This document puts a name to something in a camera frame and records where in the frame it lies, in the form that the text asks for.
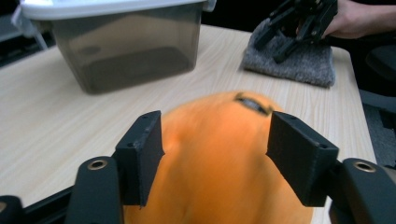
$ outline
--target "container lid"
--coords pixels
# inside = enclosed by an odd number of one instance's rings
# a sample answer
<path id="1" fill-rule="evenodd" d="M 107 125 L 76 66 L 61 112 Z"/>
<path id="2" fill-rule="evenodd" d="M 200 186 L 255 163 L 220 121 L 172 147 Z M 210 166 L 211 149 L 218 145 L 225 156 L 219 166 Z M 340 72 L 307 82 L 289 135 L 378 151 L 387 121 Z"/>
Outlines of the container lid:
<path id="1" fill-rule="evenodd" d="M 207 0 L 21 0 L 23 15 L 53 21 L 172 7 Z"/>

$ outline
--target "orange object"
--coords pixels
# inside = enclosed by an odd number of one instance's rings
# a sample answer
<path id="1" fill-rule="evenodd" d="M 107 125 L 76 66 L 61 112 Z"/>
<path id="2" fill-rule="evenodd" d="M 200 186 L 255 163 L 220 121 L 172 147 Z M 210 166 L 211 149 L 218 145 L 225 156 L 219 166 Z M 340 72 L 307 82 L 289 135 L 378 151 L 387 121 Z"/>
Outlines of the orange object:
<path id="1" fill-rule="evenodd" d="M 272 111 L 254 92 L 224 92 L 163 116 L 163 156 L 145 207 L 125 206 L 125 223 L 310 223 L 265 155 Z"/>

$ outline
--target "plastic container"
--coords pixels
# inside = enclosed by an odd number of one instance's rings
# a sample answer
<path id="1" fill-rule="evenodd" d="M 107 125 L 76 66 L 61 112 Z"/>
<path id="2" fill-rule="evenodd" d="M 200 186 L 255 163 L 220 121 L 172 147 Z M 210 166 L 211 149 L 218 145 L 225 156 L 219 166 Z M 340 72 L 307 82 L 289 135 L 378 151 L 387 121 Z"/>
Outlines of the plastic container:
<path id="1" fill-rule="evenodd" d="M 87 93 L 191 71 L 201 13 L 216 1 L 24 0 L 23 16 L 50 29 Z"/>

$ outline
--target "gray cloth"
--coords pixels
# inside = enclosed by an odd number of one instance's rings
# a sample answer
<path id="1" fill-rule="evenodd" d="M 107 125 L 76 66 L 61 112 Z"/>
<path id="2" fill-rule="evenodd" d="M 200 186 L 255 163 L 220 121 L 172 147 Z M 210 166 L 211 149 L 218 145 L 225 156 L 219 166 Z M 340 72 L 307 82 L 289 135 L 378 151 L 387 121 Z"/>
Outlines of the gray cloth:
<path id="1" fill-rule="evenodd" d="M 335 73 L 332 66 L 332 48 L 330 46 L 300 45 L 283 63 L 276 63 L 273 54 L 290 37 L 276 35 L 263 49 L 256 50 L 254 43 L 257 41 L 258 34 L 268 22 L 269 19 L 261 22 L 250 37 L 242 61 L 242 66 L 245 69 L 320 87 L 329 88 L 334 84 Z"/>

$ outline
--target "light wood tabletop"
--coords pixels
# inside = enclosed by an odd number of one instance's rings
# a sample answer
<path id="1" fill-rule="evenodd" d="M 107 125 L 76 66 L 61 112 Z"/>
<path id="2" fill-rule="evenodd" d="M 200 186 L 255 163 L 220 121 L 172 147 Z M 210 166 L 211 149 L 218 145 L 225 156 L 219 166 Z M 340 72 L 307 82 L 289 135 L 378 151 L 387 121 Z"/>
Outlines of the light wood tabletop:
<path id="1" fill-rule="evenodd" d="M 375 162 L 348 53 L 333 49 L 336 82 L 324 89 L 245 71 L 250 35 L 202 25 L 193 71 L 98 95 L 81 90 L 56 47 L 2 68 L 0 195 L 27 206 L 70 187 L 78 167 L 110 156 L 140 115 L 221 91 L 265 94 L 338 146 L 338 160 Z M 330 223 L 327 209 L 312 223 Z"/>

